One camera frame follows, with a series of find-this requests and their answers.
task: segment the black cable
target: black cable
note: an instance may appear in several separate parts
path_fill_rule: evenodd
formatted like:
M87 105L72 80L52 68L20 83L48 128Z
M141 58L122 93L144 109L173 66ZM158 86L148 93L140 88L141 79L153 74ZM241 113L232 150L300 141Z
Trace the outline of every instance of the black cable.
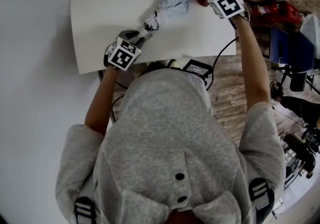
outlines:
M114 113L114 104L116 103L116 101L118 101L120 98L123 98L124 97L124 95L122 95L122 96L120 96L120 97L118 97L116 100L114 100L114 102L112 103L112 105L111 105L111 111L112 111L112 116L113 116L113 119L114 119L114 122L116 122L116 117L115 117L115 113Z
M217 55L217 58L216 58L216 60L214 61L213 66L212 66L212 80L211 80L211 83L210 83L210 85L207 87L206 90L208 90L208 89L211 87L212 83L214 82L214 73L213 73L213 72L214 72L214 70L215 70L215 66L216 66L216 63L217 63L218 58L219 58L220 55L223 53L223 51L225 51L225 49L226 49L227 47L229 47L229 45L230 45L232 42L235 42L238 38L239 38L239 36L236 37L235 39L233 39L232 41L230 41L230 42L220 51L220 53Z
M125 89L125 90L127 90L128 88L127 87L125 87L124 85L122 85L121 83L119 83L119 82L115 82L115 83L117 83L120 87L122 87L123 89Z
M273 108L274 110L276 110L278 113L282 114L281 112L279 112L279 111L278 111L276 108L274 108L273 106L272 106L272 108ZM282 115L284 115L285 117L291 119L292 121L294 121L295 123L299 124L299 125L303 128L303 126L302 126L300 123L298 123L297 121L293 120L291 117L286 116L285 114L282 114Z

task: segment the white wall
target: white wall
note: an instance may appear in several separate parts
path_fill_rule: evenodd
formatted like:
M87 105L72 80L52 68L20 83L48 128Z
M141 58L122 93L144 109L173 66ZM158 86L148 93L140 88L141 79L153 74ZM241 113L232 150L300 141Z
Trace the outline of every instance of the white wall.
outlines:
M0 214L8 224L66 223L54 185L65 133L98 87L79 75L69 0L0 0Z

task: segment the blue chair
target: blue chair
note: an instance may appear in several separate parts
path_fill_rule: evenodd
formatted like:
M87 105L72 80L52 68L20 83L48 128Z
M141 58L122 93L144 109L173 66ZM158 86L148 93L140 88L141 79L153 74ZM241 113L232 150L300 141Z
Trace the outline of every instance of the blue chair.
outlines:
M275 67L274 70L284 70L281 80L283 85L287 76L291 78L290 89L303 91L305 83L313 86L313 77L307 75L307 71L314 68L315 48L311 41L302 33L288 34L276 27L271 28L269 59L273 63L285 64L284 67Z

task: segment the electronic device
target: electronic device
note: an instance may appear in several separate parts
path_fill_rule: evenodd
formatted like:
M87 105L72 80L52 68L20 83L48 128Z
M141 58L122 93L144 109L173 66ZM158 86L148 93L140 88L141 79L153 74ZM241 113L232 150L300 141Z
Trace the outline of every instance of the electronic device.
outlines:
M183 71L193 73L204 80L212 73L212 66L191 59L183 68Z

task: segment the backpack strap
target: backpack strap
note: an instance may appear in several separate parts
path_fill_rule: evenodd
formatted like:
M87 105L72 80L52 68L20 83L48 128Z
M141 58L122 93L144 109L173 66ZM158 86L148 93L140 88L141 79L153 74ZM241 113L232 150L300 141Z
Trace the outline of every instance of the backpack strap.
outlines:
M256 224L261 224L274 206L275 193L269 188L267 181L261 178L255 168L247 162L249 195L255 206Z
M79 197L74 204L75 221L77 224L96 224L96 205L94 201L94 179L91 174L85 181Z

